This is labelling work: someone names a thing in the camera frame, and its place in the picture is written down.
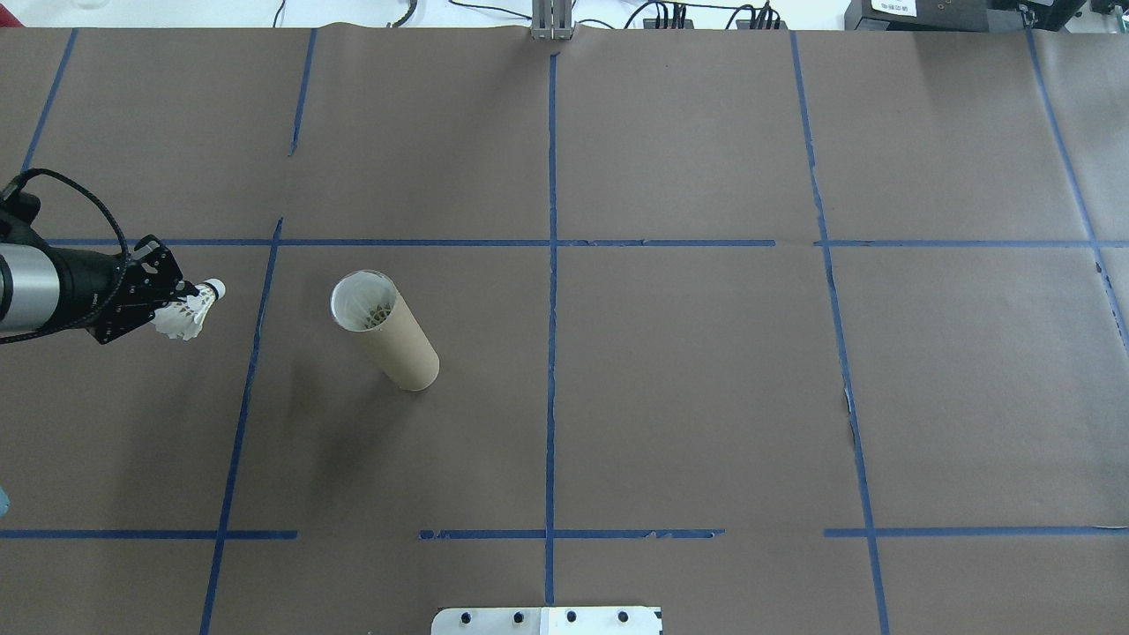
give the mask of electrical cable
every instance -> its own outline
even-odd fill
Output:
[[[533,16],[527,16],[525,14],[518,14],[517,11],[510,11],[509,9],[502,9],[501,7],[488,7],[485,5],[469,5],[466,2],[458,2],[456,0],[447,0],[447,2],[456,7],[466,7],[467,9],[485,9],[488,11],[501,11],[502,14],[509,14],[514,17],[522,18],[523,20],[532,20]]]
[[[596,18],[585,18],[583,20],[578,20],[576,24],[584,24],[584,23],[602,24],[602,25],[606,26],[607,28],[610,28],[612,31],[615,31],[614,26],[605,23],[604,20],[597,20]]]
[[[756,7],[753,7],[752,5],[742,5],[737,7],[735,11],[733,11],[732,16],[729,16],[729,21],[725,23],[725,29],[728,31],[729,27],[733,26],[733,20],[737,19],[737,14],[746,9],[749,10],[750,14],[749,23],[752,24],[753,19],[756,18]]]
[[[627,21],[627,24],[623,25],[623,28],[631,28],[631,23],[634,21],[634,19],[637,17],[639,17],[639,14],[641,14],[642,10],[646,9],[647,7],[649,7],[650,5],[655,5],[656,6],[656,8],[655,8],[655,25],[658,26],[658,8],[659,7],[663,9],[663,15],[664,15],[663,19],[665,21],[666,20],[666,16],[668,16],[668,14],[666,12],[666,5],[664,2],[659,2],[658,0],[647,0],[642,5],[639,5],[639,7],[634,10],[634,12],[631,14],[631,17],[628,18],[628,21]]]
[[[98,211],[102,212],[102,216],[104,216],[106,218],[106,221],[110,223],[110,227],[114,230],[114,236],[117,237],[117,244],[122,247],[121,262],[117,264],[117,276],[114,278],[114,286],[111,287],[110,292],[107,292],[105,295],[102,296],[102,301],[99,301],[98,304],[95,305],[95,307],[91,308],[86,315],[82,315],[81,318],[78,318],[76,320],[71,320],[70,322],[67,322],[65,324],[61,324],[59,327],[52,327],[50,329],[41,329],[37,331],[20,333],[18,336],[8,336],[0,338],[0,345],[15,343],[18,341],[27,341],[36,338],[42,338],[44,336],[50,336],[58,333],[60,331],[65,331],[67,329],[73,329],[76,327],[80,327],[82,324],[86,324],[90,320],[94,320],[95,318],[98,316],[99,313],[102,313],[104,308],[106,308],[106,306],[110,305],[110,302],[114,299],[114,296],[117,295],[117,292],[122,288],[122,282],[125,280],[125,269],[130,263],[130,247],[125,243],[125,234],[122,233],[121,226],[117,225],[117,220],[114,219],[114,215],[110,214],[110,209],[106,207],[106,205],[103,203],[100,200],[98,200],[98,197],[94,195],[94,193],[87,190],[86,188],[79,185],[75,181],[70,180],[67,176],[63,176],[62,174],[59,174],[53,169],[46,169],[43,167],[33,167],[32,169],[21,172],[18,176],[12,179],[10,183],[8,183],[8,186],[3,189],[3,192],[0,193],[0,200],[8,200],[8,198],[10,198],[12,194],[23,190],[24,185],[26,185],[28,181],[40,175],[50,176],[55,181],[60,181],[65,185],[70,185],[72,190],[86,197],[86,200],[90,201],[91,203],[94,203],[95,207],[98,208]]]
[[[415,6],[419,5],[419,0],[408,0],[408,11],[396,21],[390,24],[391,28],[397,28],[404,26],[404,23],[412,19],[415,15]]]

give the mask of blue painter's tape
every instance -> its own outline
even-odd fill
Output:
[[[294,113],[294,136],[290,137],[290,151],[294,156],[298,149],[298,133],[301,131],[301,113],[306,110],[306,89],[309,87],[309,69],[314,63],[314,45],[317,43],[317,29],[309,29],[309,44],[306,45],[306,66],[301,71],[301,88],[298,90],[298,107]]]
[[[557,55],[549,56],[549,364],[545,399],[545,606],[554,602],[557,514]]]
[[[270,530],[229,530],[224,536],[225,540],[297,540],[298,532],[270,531]]]
[[[55,95],[59,94],[59,85],[62,84],[63,72],[67,71],[67,62],[70,61],[71,51],[75,50],[75,40],[78,38],[78,29],[72,28],[70,37],[67,38],[67,47],[63,49],[63,56],[59,60],[59,68],[55,69],[55,79],[51,82],[51,90],[47,92],[47,99],[43,103],[43,112],[40,113],[40,121],[35,124],[35,132],[32,133],[32,142],[27,146],[27,154],[24,155],[24,165],[20,171],[32,167],[32,159],[35,158],[35,148],[40,146],[40,137],[43,134],[43,127],[47,124],[47,115],[51,114],[51,106],[55,103]]]
[[[215,540],[215,531],[138,529],[5,529],[8,540]]]
[[[420,540],[544,540],[543,529],[443,529],[425,530]]]
[[[247,429],[247,414],[251,409],[251,389],[255,383],[255,371],[259,366],[259,347],[262,343],[263,337],[263,318],[266,315],[266,301],[271,295],[271,282],[274,279],[274,263],[278,260],[281,235],[282,219],[279,218],[274,225],[274,236],[271,238],[271,253],[266,260],[266,275],[263,277],[263,293],[259,298],[255,337],[251,343],[251,359],[247,362],[247,376],[243,384],[243,401],[239,405],[239,419],[235,427],[235,443],[231,446],[231,462],[227,470],[227,485],[224,488],[224,504],[219,513],[219,529],[216,532],[211,573],[208,576],[208,591],[204,595],[203,615],[200,618],[200,635],[208,635],[208,630],[211,627],[211,611],[216,603],[216,589],[219,585],[219,572],[224,563],[224,542],[227,538],[227,527],[231,515],[231,498],[235,496],[235,481],[239,473],[239,458],[243,454],[243,436]]]
[[[548,247],[539,240],[454,240],[454,238],[286,238],[282,246],[333,247]]]
[[[135,244],[137,240],[126,240],[130,244]],[[193,246],[193,247],[221,247],[221,246],[268,246],[270,238],[161,238],[160,242],[167,246]],[[117,246],[117,238],[49,238],[47,244],[53,246]]]
[[[1078,188],[1078,176],[1074,171],[1074,164],[1070,162],[1070,154],[1066,151],[1066,142],[1062,140],[1058,118],[1054,116],[1054,108],[1051,106],[1051,98],[1047,93],[1042,64],[1039,62],[1039,51],[1035,50],[1035,37],[1032,35],[1031,29],[1027,29],[1025,34],[1027,37],[1027,52],[1031,54],[1031,64],[1035,71],[1035,82],[1039,85],[1039,96],[1042,98],[1043,110],[1047,111],[1047,120],[1050,121],[1051,131],[1054,133],[1054,143],[1058,146],[1059,156],[1062,158],[1062,166],[1066,168],[1067,180],[1070,182],[1070,191],[1074,193],[1074,201],[1078,206],[1078,214],[1082,216],[1082,225],[1086,228],[1086,237],[1089,238],[1089,244],[1094,250],[1094,262],[1097,264],[1099,277],[1102,280],[1102,287],[1105,289],[1105,299],[1110,303],[1110,311],[1113,312],[1113,323],[1118,329],[1118,336],[1121,337],[1121,347],[1129,354],[1129,329],[1126,329],[1124,314],[1121,313],[1118,296],[1113,293],[1113,282],[1110,280],[1110,269],[1105,266],[1105,259],[1102,256],[1097,236],[1094,234],[1094,224],[1089,219],[1089,210],[1086,208],[1085,199],[1082,198],[1082,189]]]
[[[554,540],[710,540],[724,536],[724,529],[555,529]],[[420,540],[541,540],[542,529],[443,529],[423,530]]]
[[[570,240],[559,241],[562,247],[774,247],[771,240]]]
[[[1069,249],[1089,247],[1087,241],[828,241],[831,247],[1015,247]],[[816,241],[815,246],[823,246]]]
[[[796,71],[796,93],[799,97],[799,116],[804,128],[804,143],[807,148],[807,167],[812,180],[812,198],[815,201],[816,218],[820,225],[820,238],[823,243],[823,267],[828,279],[828,295],[831,298],[831,316],[835,327],[835,342],[839,348],[839,366],[843,377],[843,390],[847,393],[848,417],[851,434],[855,436],[855,471],[858,477],[859,498],[863,503],[863,520],[867,530],[867,549],[870,556],[870,577],[874,582],[874,599],[878,611],[878,627],[882,635],[890,635],[890,618],[886,614],[886,592],[882,582],[882,566],[878,559],[878,540],[874,533],[874,514],[870,511],[870,490],[866,480],[866,460],[863,456],[863,437],[858,428],[858,411],[855,407],[855,390],[851,385],[850,363],[847,357],[847,339],[843,336],[842,315],[839,312],[839,292],[835,289],[834,268],[831,261],[830,236],[828,221],[823,210],[823,195],[815,177],[815,143],[812,139],[812,122],[807,112],[807,95],[804,90],[804,71],[799,61],[799,44],[796,32],[788,32],[791,40],[791,62]]]
[[[558,529],[561,540],[711,540],[725,534],[724,529]]]
[[[1129,538],[1129,528],[1067,527],[889,527],[874,530],[878,538],[952,538],[994,536],[1120,536]],[[823,530],[824,538],[866,538],[866,529],[835,528]]]

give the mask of shuttlecock tube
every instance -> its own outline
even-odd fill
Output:
[[[439,356],[392,280],[361,270],[333,287],[330,311],[377,366],[403,390],[423,390],[439,376]]]

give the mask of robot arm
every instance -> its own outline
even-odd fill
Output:
[[[121,253],[53,247],[32,229],[40,200],[24,186],[40,175],[70,185],[97,206]],[[151,321],[156,311],[198,294],[159,238],[146,236],[131,253],[110,210],[62,174],[29,169],[0,192],[0,333],[20,333],[0,343],[79,328],[108,343]]]

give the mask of white shuttlecock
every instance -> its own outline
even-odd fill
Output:
[[[196,290],[200,292],[198,295],[189,296],[184,302],[174,302],[155,312],[152,325],[157,327],[158,333],[165,333],[170,340],[181,338],[184,341],[200,334],[208,310],[217,299],[224,297],[227,288],[216,278],[209,278],[203,284],[196,285]]]

